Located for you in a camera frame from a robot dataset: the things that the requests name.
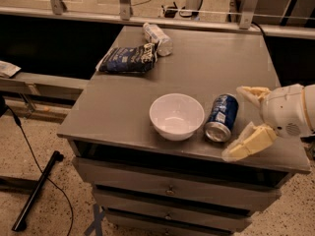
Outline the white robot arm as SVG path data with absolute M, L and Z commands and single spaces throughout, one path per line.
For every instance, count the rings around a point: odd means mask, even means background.
M 315 132 L 315 86 L 291 86 L 270 90 L 238 87 L 236 91 L 259 110 L 263 123 L 250 122 L 222 153 L 224 161 L 244 159 L 272 146 L 277 137 L 309 137 Z

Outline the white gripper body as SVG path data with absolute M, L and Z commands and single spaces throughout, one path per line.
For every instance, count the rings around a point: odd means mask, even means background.
M 261 106 L 263 121 L 283 138 L 312 135 L 312 86 L 300 84 L 273 90 Z

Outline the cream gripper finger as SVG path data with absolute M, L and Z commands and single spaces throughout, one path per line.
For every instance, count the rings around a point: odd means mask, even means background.
M 264 99 L 271 93 L 268 88 L 263 87 L 238 87 L 237 93 L 244 99 L 251 102 L 258 109 L 261 108 Z
M 221 153 L 221 157 L 227 162 L 244 159 L 270 147 L 277 137 L 277 133 L 269 125 L 255 126 L 250 122 L 238 138 Z

